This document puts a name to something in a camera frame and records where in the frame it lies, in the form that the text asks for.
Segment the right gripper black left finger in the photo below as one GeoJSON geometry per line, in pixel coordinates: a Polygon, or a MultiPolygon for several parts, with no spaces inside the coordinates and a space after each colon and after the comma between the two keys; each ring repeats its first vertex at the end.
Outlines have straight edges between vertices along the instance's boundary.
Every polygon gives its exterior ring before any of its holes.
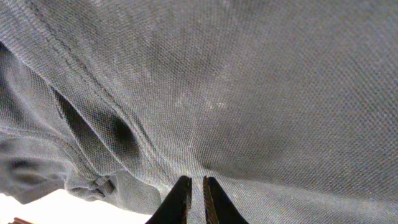
{"type": "Polygon", "coordinates": [[[186,224],[192,204],[192,179],[181,176],[146,224],[186,224]]]}

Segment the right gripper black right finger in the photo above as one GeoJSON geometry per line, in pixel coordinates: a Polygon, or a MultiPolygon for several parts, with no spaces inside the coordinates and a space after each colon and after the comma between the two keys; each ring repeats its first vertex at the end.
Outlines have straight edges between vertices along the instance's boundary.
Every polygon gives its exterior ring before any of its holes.
{"type": "Polygon", "coordinates": [[[204,176],[203,196],[207,224],[248,224],[214,177],[204,176]]]}

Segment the black polo shirt white logo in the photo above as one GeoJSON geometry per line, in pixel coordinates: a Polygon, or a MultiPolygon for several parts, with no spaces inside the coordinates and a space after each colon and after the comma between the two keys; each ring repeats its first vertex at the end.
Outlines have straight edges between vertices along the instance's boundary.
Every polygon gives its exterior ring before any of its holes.
{"type": "Polygon", "coordinates": [[[396,1],[1,1],[1,192],[397,222],[396,1]]]}

